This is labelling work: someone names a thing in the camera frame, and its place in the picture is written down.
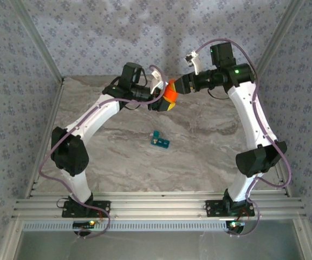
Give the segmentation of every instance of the marble surface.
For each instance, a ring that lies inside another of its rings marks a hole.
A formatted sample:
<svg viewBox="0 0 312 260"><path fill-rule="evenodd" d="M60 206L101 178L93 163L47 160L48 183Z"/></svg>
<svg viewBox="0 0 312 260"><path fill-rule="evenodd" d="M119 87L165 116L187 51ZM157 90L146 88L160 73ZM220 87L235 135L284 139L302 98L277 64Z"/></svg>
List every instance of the marble surface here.
<svg viewBox="0 0 312 260"><path fill-rule="evenodd" d="M66 78L55 126L66 127L75 121L113 78ZM226 97L221 88L212 93ZM170 140L168 149L150 144L154 130ZM179 95L169 112L149 111L146 106L123 109L94 134L87 151L87 179L93 191L224 191L238 171L235 155L246 151L246 144L231 100L215 100L203 91ZM51 160L43 170L61 176ZM274 169L265 177L278 181ZM61 184L43 178L36 189L65 191ZM271 188L259 183L256 189Z"/></svg>

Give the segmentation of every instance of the orange object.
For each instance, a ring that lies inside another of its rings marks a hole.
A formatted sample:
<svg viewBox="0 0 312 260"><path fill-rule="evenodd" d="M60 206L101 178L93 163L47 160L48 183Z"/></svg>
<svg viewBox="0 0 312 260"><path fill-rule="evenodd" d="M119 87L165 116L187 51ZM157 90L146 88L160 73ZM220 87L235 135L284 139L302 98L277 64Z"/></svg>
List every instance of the orange object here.
<svg viewBox="0 0 312 260"><path fill-rule="evenodd" d="M175 80L169 80L169 83L165 90L165 94L163 95L165 98L172 102L175 102L178 98L178 93L175 92L174 82Z"/></svg>

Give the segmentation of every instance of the blue floral wallpaper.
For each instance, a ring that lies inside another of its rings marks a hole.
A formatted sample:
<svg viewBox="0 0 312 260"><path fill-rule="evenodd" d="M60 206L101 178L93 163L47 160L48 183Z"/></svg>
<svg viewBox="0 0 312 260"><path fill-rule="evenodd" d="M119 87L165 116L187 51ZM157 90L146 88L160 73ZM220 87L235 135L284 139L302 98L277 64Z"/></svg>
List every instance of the blue floral wallpaper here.
<svg viewBox="0 0 312 260"><path fill-rule="evenodd" d="M261 97L274 131L288 143L291 188L312 224L312 1L305 1L262 76Z"/></svg>
<svg viewBox="0 0 312 260"><path fill-rule="evenodd" d="M23 3L64 76L120 74L128 61L175 75L189 72L186 54L218 37L241 43L257 63L289 0ZM202 57L211 66L209 53Z"/></svg>
<svg viewBox="0 0 312 260"><path fill-rule="evenodd" d="M0 0L0 241L25 194L58 83L8 1Z"/></svg>

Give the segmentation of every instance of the purple cable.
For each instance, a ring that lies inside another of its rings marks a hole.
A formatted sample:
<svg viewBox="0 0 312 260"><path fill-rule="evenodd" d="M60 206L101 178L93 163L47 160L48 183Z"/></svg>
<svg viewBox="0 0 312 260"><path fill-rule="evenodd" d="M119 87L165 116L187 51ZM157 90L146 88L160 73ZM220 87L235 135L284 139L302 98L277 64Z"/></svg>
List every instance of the purple cable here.
<svg viewBox="0 0 312 260"><path fill-rule="evenodd" d="M261 119L259 118L259 115L258 115L258 111L257 111L257 106L256 106L256 97L257 97L257 93L259 91L259 77L258 77L258 74L257 74L257 70L256 70L256 67L254 65L254 63L251 61L251 59L249 58L248 54L243 50L242 47L239 46L238 43L230 40L230 39L226 39L226 38L218 38L218 39L214 39L214 40L210 40L206 43L204 43L202 46L200 46L196 52L199 53L200 50L202 50L205 46L207 46L208 44L210 43L213 43L213 42L219 42L219 41L223 41L223 42L230 42L232 43L235 47L237 47L241 52L242 54L245 56L245 58L247 59L248 63L250 64L253 72L255 73L255 77L256 77L256 88L255 88L255 91L253 92L253 95L252 95L252 108L253 108L253 112L255 114L255 117L256 117L256 120L258 122L258 125L259 127L261 128L264 136L267 138L267 140L274 146L275 150L280 154L281 158L283 159L283 161L285 162L286 164L286 167L287 167L287 170L288 170L288 179L286 181L286 183L284 183L283 185L276 185L276 184L273 184L261 177L256 177L252 183L250 184L248 190L246 191L246 194L245 194L245 198L246 198L246 201L249 202L249 203L252 203L256 210L257 210L257 223L256 225L247 233L245 234L242 234L242 235L239 235L239 234L236 234L238 237L239 236L246 236L246 235L249 235L251 233L254 232L254 230L256 229L256 227L258 226L258 223L259 223L259 220L261 218L261 215L260 215L260 211L259 211L259 207L257 205L256 202L254 202L253 200L251 200L249 198L249 195L250 195L250 192L252 191L252 189L254 188L254 186L256 185L257 183L257 180L261 180L265 183L267 183L268 185L272 186L272 187L275 187L275 188L279 188L279 189L282 189L282 188L285 188L286 186L288 186L291 182L291 179L292 179L292 170L291 170L291 166L286 158L286 156L284 155L284 153L280 150L280 148L276 145L276 143L268 136L268 133L267 133L267 130L265 129Z"/></svg>
<svg viewBox="0 0 312 260"><path fill-rule="evenodd" d="M165 90L166 90L166 77L165 75L163 74L163 72L156 66L156 65L150 65L149 66L149 69L155 69L157 70L160 75L161 75L161 79L162 79L162 82L163 82L163 89L161 91L161 93L153 100L151 101L147 101L147 102L139 102L139 101L136 101L136 100L128 100L128 99L108 99L106 101L103 101L102 103L98 104L98 106L94 107L92 110L90 110L86 116L84 116L84 118L75 126L73 127L70 131L68 131L67 134L65 134L55 145L54 147L49 151L49 153L47 153L47 155L44 157L43 161L41 162L39 168L38 168L38 173L40 176L46 178L46 179L49 179L49 180L55 180L55 181L58 181L59 183L61 183L64 187L66 187L66 189L68 190L68 192L70 193L70 195L72 196L72 198L77 202L79 203L80 205L84 206L84 207L87 207L89 209L93 209L93 210L97 210L97 211L100 211L100 212L103 212L104 214L107 215L108 217L108 224L107 226L100 232L92 235L92 236L85 236L85 237L82 237L80 236L80 233L82 231L89 231L89 230L85 230L85 229L82 229L79 231L78 235L80 238L83 238L83 239L89 239L89 238L94 238L94 237L98 237L102 234L104 234L105 232L107 232L107 230L109 229L109 226L110 226L110 223L111 223L111 217L109 215L109 213L107 211L105 211L104 209L101 209L99 207L94 207L94 206L90 206L90 205L86 205L84 204L83 202L79 201L79 198L73 194L73 191L71 190L71 188L67 185L67 183L65 183L63 180L59 179L59 178L55 178L55 177L50 177L50 176L47 176L45 175L43 172L42 172L42 168L44 166L44 164L47 162L47 160L50 158L50 156L52 155L52 153L59 147L60 144L62 144L64 142L64 140L69 137L72 132L74 132L77 128L79 128L84 122L85 120L91 116L97 109L101 108L102 106L104 106L105 104L109 103L109 102L113 102L113 101L123 101L123 102L126 102L126 103L134 103L134 104L138 104L138 105L149 105L149 104L152 104L156 101L158 101L164 94Z"/></svg>

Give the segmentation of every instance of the purple wire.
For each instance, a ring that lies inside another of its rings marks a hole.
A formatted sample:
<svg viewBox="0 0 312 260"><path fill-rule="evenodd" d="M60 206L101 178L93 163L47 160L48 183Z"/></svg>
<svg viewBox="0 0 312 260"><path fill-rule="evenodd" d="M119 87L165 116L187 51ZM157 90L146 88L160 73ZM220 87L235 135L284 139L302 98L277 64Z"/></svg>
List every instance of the purple wire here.
<svg viewBox="0 0 312 260"><path fill-rule="evenodd" d="M249 203L252 203L256 210L257 210L257 223L256 225L247 233L245 234L242 234L242 235L239 235L239 234L236 234L238 237L239 236L246 236L246 235L250 235L251 233L254 232L254 230L256 229L256 227L258 226L259 224L259 220L261 218L261 215L260 215L260 211L259 211L259 207L257 205L256 202L254 202L253 200L251 200L249 198L249 195L250 195L250 192L252 191L252 189L254 188L254 186L256 185L257 183L257 180L261 180L265 183L267 183L268 185L272 186L272 187L275 187L275 188L279 188L279 189L282 189L282 188L285 188L286 186L288 186L291 182L291 179L292 179L292 170L291 170L291 166L286 158L286 156L284 155L284 153L280 150L280 148L276 145L276 143L268 136L268 133L267 133L267 130L265 129L264 125L262 124L262 121L258 115L258 111L257 111L257 106L256 106L256 97L257 97L257 94L258 94L258 91L259 91L259 77L258 77L258 74L257 74L257 70L256 70L256 67L254 65L254 63L251 61L251 59L249 58L248 54L243 50L242 47L240 47L240 45L230 39L226 39L226 38L218 38L218 39L214 39L214 40L210 40L206 43L204 43L202 46L200 46L196 52L198 53L200 50L202 50L205 46L207 46L208 44L210 43L213 43L213 42L218 42L218 41L223 41L223 42L230 42L232 43L235 47L237 47L241 52L242 54L245 56L245 58L247 59L248 63L250 64L253 72L255 73L255 77L256 77L256 88L255 88L255 91L253 92L253 95L252 95L252 108L253 108L253 112L255 114L255 117L256 117L256 120L258 122L258 125L259 127L261 128L262 130L262 133L264 134L264 136L267 138L267 140L274 146L275 150L280 154L281 158L283 159L283 161L285 162L286 164L286 167L287 167L287 170L288 170L288 179L286 181L286 183L284 183L283 185L276 185L276 184L273 184L261 177L256 177L252 183L250 184L248 190L246 191L246 194L245 194L245 198L246 198L246 201L249 202Z"/></svg>
<svg viewBox="0 0 312 260"><path fill-rule="evenodd" d="M59 183L61 183L64 187L66 187L66 189L68 190L68 192L70 193L70 195L72 196L72 198L77 202L79 203L80 205L84 206L84 207L87 207L89 209L93 209L93 210L97 210L97 211L100 211L100 212L103 212L104 214L107 215L108 217L108 223L107 223L107 226L100 232L97 232L96 234L94 235L91 235L91 236L85 236L85 237L82 237L80 236L80 233L83 232L83 231L89 231L89 230L85 230L85 229L82 229L78 232L78 235L80 238L83 238L83 239L90 239L90 238L94 238L94 237L98 237L102 234L104 234L105 232L107 232L107 230L109 229L109 226L111 224L111 217L109 215L109 213L104 210L104 209L101 209L99 207L94 207L94 206L90 206L90 205L86 205L85 203L81 202L79 200L79 198L73 194L73 191L71 190L71 188L67 185L67 183L65 183L63 180L59 179L59 178L55 178L55 177L51 177L51 176L47 176L45 175L43 172L42 172L42 168L44 166L44 164L47 162L47 160L50 158L50 156L52 155L52 153L59 147L60 144L62 144L64 142L64 140L69 137L72 132L74 132L76 129L78 129L85 121L86 119L88 119L89 116L91 116L95 111L97 111L97 109L101 108L102 106L104 106L105 104L109 103L109 102L113 102L113 101L122 101L122 102L126 102L126 103L134 103L134 104L139 104L139 105L149 105L149 104L152 104L156 101L158 101L164 94L165 90L166 90L166 77L165 75L163 74L163 72L156 66L156 65L150 65L149 66L149 69L155 69L157 70L160 75L161 75L161 79L162 79L162 82L163 82L163 89L161 91L161 93L153 100L151 101L146 101L146 102L139 102L139 101L136 101L136 100L128 100L128 99L108 99L106 101L103 101L102 103L98 104L96 107L94 107L92 110L90 110L86 116L83 117L83 119L76 125L74 126L70 131L68 131L67 134L65 134L55 145L54 147L49 151L49 153L47 153L44 157L44 159L42 160L39 168L38 168L38 173L40 176L42 176L43 178L46 178L46 179L49 179L49 180L54 180L54 181L58 181Z"/></svg>

